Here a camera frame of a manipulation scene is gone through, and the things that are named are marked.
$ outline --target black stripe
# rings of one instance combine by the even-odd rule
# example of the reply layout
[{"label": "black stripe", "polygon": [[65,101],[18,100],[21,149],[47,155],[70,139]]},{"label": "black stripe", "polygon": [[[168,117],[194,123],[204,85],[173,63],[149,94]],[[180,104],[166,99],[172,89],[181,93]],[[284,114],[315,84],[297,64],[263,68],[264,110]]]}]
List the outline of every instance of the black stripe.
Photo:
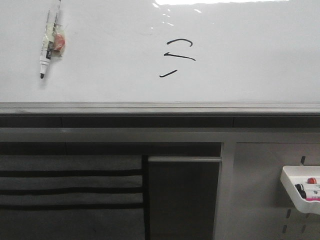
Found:
[{"label": "black stripe", "polygon": [[149,164],[148,156],[142,156],[142,187],[143,187],[143,216],[144,216],[144,235],[145,240],[151,239],[150,234],[150,199],[149,199]]},{"label": "black stripe", "polygon": [[0,195],[57,195],[72,193],[91,193],[91,194],[138,194],[142,193],[142,187],[66,187],[54,189],[0,189]]},{"label": "black stripe", "polygon": [[0,171],[2,178],[56,177],[124,177],[142,175],[141,169],[131,170],[70,170],[70,171]]},{"label": "black stripe", "polygon": [[14,211],[54,211],[72,209],[142,209],[143,203],[117,203],[117,204],[72,204],[72,205],[0,205],[0,210]]}]

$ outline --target whiteboard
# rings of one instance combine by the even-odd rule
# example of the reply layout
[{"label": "whiteboard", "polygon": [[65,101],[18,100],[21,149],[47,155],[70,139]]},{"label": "whiteboard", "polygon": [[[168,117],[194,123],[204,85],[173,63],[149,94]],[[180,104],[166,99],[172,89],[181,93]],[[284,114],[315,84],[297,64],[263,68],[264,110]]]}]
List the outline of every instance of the whiteboard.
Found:
[{"label": "whiteboard", "polygon": [[166,2],[62,0],[66,49],[40,79],[51,0],[1,0],[0,102],[319,106],[319,0]]}]

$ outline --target black marker writing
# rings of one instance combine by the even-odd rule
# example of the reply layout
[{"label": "black marker writing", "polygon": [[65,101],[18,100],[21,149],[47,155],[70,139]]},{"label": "black marker writing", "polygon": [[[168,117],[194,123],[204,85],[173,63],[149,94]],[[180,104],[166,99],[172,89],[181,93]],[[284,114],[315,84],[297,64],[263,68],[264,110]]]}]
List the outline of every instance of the black marker writing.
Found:
[{"label": "black marker writing", "polygon": [[185,39],[185,38],[178,38],[178,39],[175,39],[175,40],[171,40],[171,41],[168,41],[166,44],[169,45],[169,44],[172,44],[172,43],[177,42],[177,41],[186,41],[186,42],[190,43],[190,47],[193,45],[192,41],[190,41],[188,39]]},{"label": "black marker writing", "polygon": [[174,71],[171,71],[171,72],[169,72],[169,73],[167,73],[167,74],[165,74],[165,75],[160,75],[159,77],[160,77],[160,78],[164,78],[164,77],[166,77],[166,76],[169,76],[169,75],[171,75],[171,74],[174,74],[176,71],[178,71],[178,69],[177,69],[177,70],[174,70]]},{"label": "black marker writing", "polygon": [[183,59],[191,59],[191,60],[195,61],[195,59],[192,57],[173,55],[173,54],[170,54],[170,52],[165,53],[164,56],[171,56],[171,57],[177,57],[177,58],[183,58]]}]

